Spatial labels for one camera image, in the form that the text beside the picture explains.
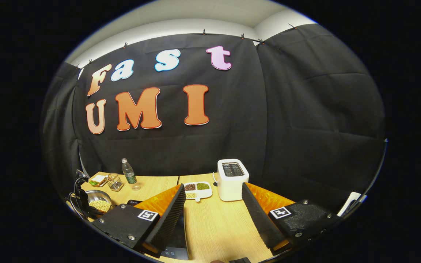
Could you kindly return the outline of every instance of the white wall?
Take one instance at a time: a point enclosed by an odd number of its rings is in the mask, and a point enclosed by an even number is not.
[[[240,37],[241,34],[244,33],[244,36],[247,38],[254,40],[259,38],[265,40],[279,32],[291,28],[289,24],[297,27],[299,25],[310,23],[316,22],[291,9],[283,10],[271,15],[254,28],[237,23],[212,19],[190,18],[166,20],[141,25],[123,31],[101,41],[100,43],[87,49],[77,58],[67,62],[72,65],[79,64],[79,67],[82,68],[89,63],[90,59],[95,60],[104,54],[121,48],[124,46],[125,42],[130,45],[142,40],[163,37],[166,35],[202,33],[203,29],[206,29],[206,33],[209,34],[236,35]]]

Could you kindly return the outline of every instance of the light blue letter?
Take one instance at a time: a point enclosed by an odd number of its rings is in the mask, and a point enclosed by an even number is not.
[[[157,54],[155,60],[157,60],[157,64],[155,65],[155,70],[158,72],[163,70],[172,70],[178,66],[180,60],[178,57],[181,55],[180,50],[171,49],[171,50],[164,50]]]
[[[134,65],[134,60],[124,60],[115,67],[115,72],[111,75],[111,81],[117,81],[119,79],[127,79],[132,73],[132,65]]]

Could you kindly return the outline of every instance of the white object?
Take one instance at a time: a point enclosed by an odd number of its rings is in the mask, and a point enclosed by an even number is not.
[[[197,184],[198,183],[205,183],[206,185],[209,186],[209,189],[198,190],[197,189]],[[201,198],[208,198],[208,197],[212,196],[212,187],[211,187],[211,184],[209,184],[207,182],[192,182],[192,183],[184,183],[184,186],[186,187],[189,184],[194,184],[194,187],[195,187],[196,190],[189,190],[189,191],[186,191],[185,190],[185,193],[186,194],[188,194],[188,193],[196,193],[196,197],[195,198],[188,198],[188,197],[186,197],[186,199],[194,199],[196,202],[199,203],[201,201]]]
[[[227,176],[225,173],[225,164],[237,163],[241,168],[241,175]],[[244,168],[244,165],[237,159],[224,159],[217,162],[217,169],[219,176],[217,178],[217,190],[222,201],[236,201],[242,200],[241,188],[244,182],[248,182],[249,173]]]
[[[347,201],[345,202],[344,206],[343,206],[343,207],[342,207],[342,209],[339,211],[339,213],[337,213],[337,216],[341,216],[341,215],[344,213],[344,211],[348,208],[348,206],[350,205],[350,203],[351,203],[353,200],[357,200],[360,196],[361,196],[361,194],[356,193],[356,192],[352,192],[352,193],[350,193],[349,198],[347,199]],[[365,198],[366,198],[366,197],[367,197],[367,196],[363,196],[363,198],[360,200],[360,202],[361,202],[361,203],[363,203],[363,201],[365,201]]]

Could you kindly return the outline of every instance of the white tray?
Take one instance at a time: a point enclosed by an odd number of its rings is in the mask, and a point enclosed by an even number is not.
[[[209,189],[204,189],[204,190],[198,190],[197,189],[197,184],[198,183],[205,183],[206,185],[209,186]],[[186,191],[185,193],[196,193],[196,198],[186,198],[186,199],[194,199],[196,200],[196,202],[199,202],[201,200],[201,198],[208,198],[212,196],[212,187],[210,183],[207,182],[192,182],[192,183],[184,183],[183,185],[186,187],[189,184],[194,184],[196,186],[196,190],[190,190],[190,191]]]

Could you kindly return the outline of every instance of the water bottle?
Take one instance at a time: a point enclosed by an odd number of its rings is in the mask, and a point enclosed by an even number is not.
[[[126,158],[123,158],[121,162],[122,162],[122,170],[128,183],[130,184],[137,183],[136,176],[134,175],[134,171],[132,170],[132,167],[129,165],[128,160],[126,160]],[[138,185],[133,187],[133,190],[139,190],[139,189],[140,189],[140,186]]]

